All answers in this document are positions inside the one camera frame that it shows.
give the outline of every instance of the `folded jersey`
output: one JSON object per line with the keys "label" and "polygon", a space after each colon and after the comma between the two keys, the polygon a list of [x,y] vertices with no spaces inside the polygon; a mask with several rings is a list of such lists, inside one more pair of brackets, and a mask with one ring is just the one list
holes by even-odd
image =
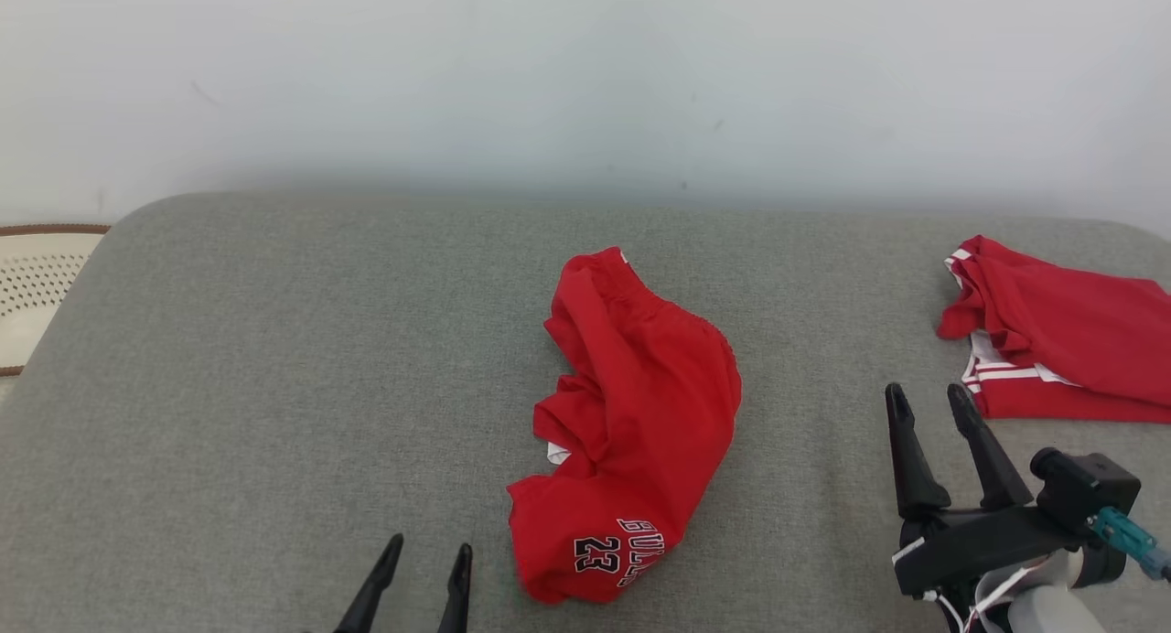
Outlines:
{"label": "folded jersey", "polygon": [[986,236],[945,261],[960,285],[940,337],[970,337],[963,381],[985,417],[1171,424],[1171,296],[1070,270]]}
{"label": "folded jersey", "polygon": [[611,601],[683,539],[732,442],[740,374],[723,333],[618,248],[567,263],[545,326],[574,374],[533,417],[563,461],[508,487],[516,564],[540,601]]}

